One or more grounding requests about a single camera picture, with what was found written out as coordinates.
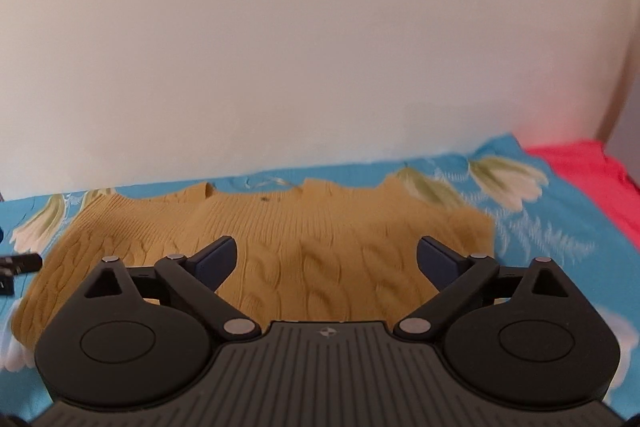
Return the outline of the blue floral bed sheet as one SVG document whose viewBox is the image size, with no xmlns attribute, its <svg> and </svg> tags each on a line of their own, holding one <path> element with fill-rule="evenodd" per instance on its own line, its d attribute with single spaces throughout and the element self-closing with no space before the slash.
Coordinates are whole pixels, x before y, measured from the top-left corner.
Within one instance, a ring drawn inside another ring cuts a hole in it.
<svg viewBox="0 0 640 427">
<path fill-rule="evenodd" d="M 489 158 L 526 164 L 544 174 L 540 194 L 533 197 L 533 179 L 507 178 L 490 167 L 496 178 L 509 183 L 498 193 L 486 174 L 478 181 L 472 171 L 489 167 Z M 639 413 L 639 248 L 576 186 L 557 176 L 541 158 L 529 155 L 514 138 L 492 139 L 470 155 L 449 154 L 408 160 L 405 165 L 448 184 L 467 204 L 488 214 L 495 223 L 495 248 L 506 265 L 528 265 L 533 257 L 553 258 L 603 315 L 620 343 L 620 368 L 606 401 L 623 416 Z M 230 193 L 285 190 L 306 178 L 347 186 L 375 186 L 401 162 L 281 169 L 210 180 Z M 44 257 L 55 239 L 92 196 L 101 190 L 32 196 L 1 203 L 1 254 L 32 249 Z M 34 369 L 32 355 L 11 334 L 10 318 L 26 293 L 32 276 L 17 277 L 15 296 L 1 297 L 1 412 L 29 421 L 51 403 Z"/>
</svg>

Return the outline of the mustard cable-knit cardigan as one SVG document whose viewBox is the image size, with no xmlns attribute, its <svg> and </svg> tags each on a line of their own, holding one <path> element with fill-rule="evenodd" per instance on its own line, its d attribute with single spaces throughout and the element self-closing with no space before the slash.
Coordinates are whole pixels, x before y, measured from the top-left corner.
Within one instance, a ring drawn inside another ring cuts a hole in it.
<svg viewBox="0 0 640 427">
<path fill-rule="evenodd" d="M 224 193 L 202 183 L 149 199 L 103 195 L 53 245 L 11 329 L 34 347 L 105 256 L 152 265 L 170 254 L 192 255 L 224 235 L 238 246 L 238 264 L 219 294 L 259 324 L 394 323 L 436 293 L 416 266 L 422 237 L 462 255 L 491 254 L 494 230 L 480 210 L 424 202 L 396 176 L 372 188 L 307 180 L 271 193 Z"/>
</svg>

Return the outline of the red blanket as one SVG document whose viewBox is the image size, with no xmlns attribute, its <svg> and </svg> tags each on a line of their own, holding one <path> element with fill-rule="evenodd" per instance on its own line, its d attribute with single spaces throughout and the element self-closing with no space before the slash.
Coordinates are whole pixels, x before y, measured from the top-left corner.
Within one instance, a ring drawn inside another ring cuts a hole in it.
<svg viewBox="0 0 640 427">
<path fill-rule="evenodd" d="M 588 196 L 608 219 L 639 248 L 639 184 L 626 167 L 604 151 L 600 141 L 526 147 L 551 170 Z"/>
</svg>

